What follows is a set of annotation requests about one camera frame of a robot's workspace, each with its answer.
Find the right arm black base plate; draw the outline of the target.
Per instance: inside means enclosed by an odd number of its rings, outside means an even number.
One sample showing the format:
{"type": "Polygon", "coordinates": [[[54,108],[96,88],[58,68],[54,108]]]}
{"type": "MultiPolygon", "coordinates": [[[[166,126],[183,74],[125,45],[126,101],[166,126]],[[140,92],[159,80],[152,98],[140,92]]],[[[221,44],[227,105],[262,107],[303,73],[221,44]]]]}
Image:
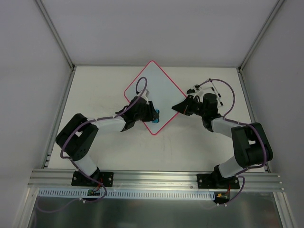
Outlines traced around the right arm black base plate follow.
{"type": "Polygon", "coordinates": [[[237,177],[222,178],[210,174],[197,174],[197,183],[199,189],[240,189],[237,177]]]}

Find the pink framed whiteboard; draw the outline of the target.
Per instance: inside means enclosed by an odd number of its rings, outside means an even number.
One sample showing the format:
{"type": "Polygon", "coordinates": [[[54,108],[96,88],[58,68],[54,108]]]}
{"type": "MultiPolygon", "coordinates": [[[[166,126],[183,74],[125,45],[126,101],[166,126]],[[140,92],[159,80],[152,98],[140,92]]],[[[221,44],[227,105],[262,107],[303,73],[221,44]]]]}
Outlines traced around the pink framed whiteboard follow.
{"type": "Polygon", "coordinates": [[[186,94],[155,61],[151,60],[125,89],[124,97],[127,101],[136,96],[136,88],[138,91],[143,90],[145,81],[139,80],[141,77],[147,79],[148,99],[153,102],[154,108],[160,111],[158,123],[144,123],[149,132],[156,135],[177,116],[178,112],[172,107],[182,102],[186,94]]]}

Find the blue whiteboard eraser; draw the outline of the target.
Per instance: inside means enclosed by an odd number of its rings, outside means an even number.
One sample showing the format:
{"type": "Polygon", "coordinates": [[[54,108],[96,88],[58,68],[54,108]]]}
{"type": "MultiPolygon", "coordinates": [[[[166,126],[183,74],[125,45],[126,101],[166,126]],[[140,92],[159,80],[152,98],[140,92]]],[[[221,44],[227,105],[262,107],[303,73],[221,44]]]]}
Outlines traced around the blue whiteboard eraser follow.
{"type": "Polygon", "coordinates": [[[153,120],[152,120],[153,123],[158,123],[160,121],[159,114],[160,114],[160,110],[155,109],[155,112],[153,113],[153,120]]]}

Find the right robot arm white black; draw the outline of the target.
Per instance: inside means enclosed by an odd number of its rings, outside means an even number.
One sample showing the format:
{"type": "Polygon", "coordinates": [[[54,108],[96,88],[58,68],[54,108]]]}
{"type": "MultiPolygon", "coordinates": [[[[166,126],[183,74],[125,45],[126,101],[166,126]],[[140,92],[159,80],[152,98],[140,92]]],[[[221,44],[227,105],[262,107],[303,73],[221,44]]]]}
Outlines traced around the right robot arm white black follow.
{"type": "Polygon", "coordinates": [[[188,95],[184,101],[172,107],[183,115],[198,115],[210,132],[231,138],[234,155],[226,162],[214,167],[211,174],[197,175],[198,188],[225,189],[235,186],[236,176],[247,170],[261,168],[273,159],[273,151],[260,123],[241,123],[229,120],[218,110],[215,94],[207,93],[200,100],[188,95]]]}

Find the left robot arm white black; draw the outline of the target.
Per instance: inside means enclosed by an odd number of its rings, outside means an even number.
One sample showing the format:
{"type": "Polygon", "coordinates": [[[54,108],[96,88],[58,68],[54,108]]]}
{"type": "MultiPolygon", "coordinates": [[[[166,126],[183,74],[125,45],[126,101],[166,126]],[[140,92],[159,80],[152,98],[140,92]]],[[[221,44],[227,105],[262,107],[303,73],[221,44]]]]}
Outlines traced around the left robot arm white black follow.
{"type": "Polygon", "coordinates": [[[61,154],[66,153],[77,169],[76,180],[72,181],[72,185],[90,187],[107,185],[105,176],[88,155],[98,134],[124,132],[134,127],[137,121],[158,123],[159,113],[152,101],[136,96],[113,117],[89,120],[81,113],[75,114],[55,140],[62,150],[61,154]]]}

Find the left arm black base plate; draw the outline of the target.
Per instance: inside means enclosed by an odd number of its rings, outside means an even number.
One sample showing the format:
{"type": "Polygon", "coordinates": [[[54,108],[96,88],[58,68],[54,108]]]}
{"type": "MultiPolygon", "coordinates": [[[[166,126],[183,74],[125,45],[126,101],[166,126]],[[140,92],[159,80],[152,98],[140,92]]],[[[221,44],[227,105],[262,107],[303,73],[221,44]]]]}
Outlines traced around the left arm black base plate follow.
{"type": "MultiPolygon", "coordinates": [[[[101,182],[105,187],[113,186],[113,172],[99,171],[97,174],[99,175],[99,178],[97,180],[101,182]]],[[[76,187],[96,187],[98,184],[92,180],[89,180],[80,172],[75,171],[73,173],[71,185],[76,187]]]]}

